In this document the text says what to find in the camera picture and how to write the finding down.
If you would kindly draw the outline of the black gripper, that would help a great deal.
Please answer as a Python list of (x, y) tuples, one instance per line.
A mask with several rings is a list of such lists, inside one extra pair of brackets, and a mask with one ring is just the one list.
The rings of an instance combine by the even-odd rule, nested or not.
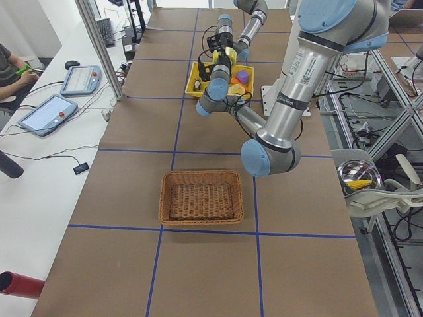
[(233, 47), (233, 34), (231, 32), (220, 32), (217, 34), (217, 50), (223, 52), (226, 47)]
[(225, 66), (226, 68), (231, 67), (231, 60), (226, 55), (217, 54), (214, 57), (215, 66)]

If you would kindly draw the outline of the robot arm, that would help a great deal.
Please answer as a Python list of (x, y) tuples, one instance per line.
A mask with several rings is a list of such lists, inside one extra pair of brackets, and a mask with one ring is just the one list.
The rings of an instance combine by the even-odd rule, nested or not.
[(231, 114), (251, 136), (241, 148), (245, 170), (268, 176), (293, 170), (301, 151), (293, 133), (331, 60), (342, 53), (368, 52), (382, 47), (388, 36), (390, 1), (302, 1), (296, 14), (299, 47), (264, 120), (246, 102), (228, 95), (234, 65), (218, 53), (210, 83), (196, 111)]
[(242, 12), (250, 15), (250, 20), (238, 39), (234, 40), (232, 18), (223, 14), (218, 18), (215, 36), (219, 45), (229, 46), (236, 51), (237, 61), (245, 61), (249, 56), (252, 40), (267, 20), (268, 6), (267, 2), (263, 0), (234, 0), (233, 4)]

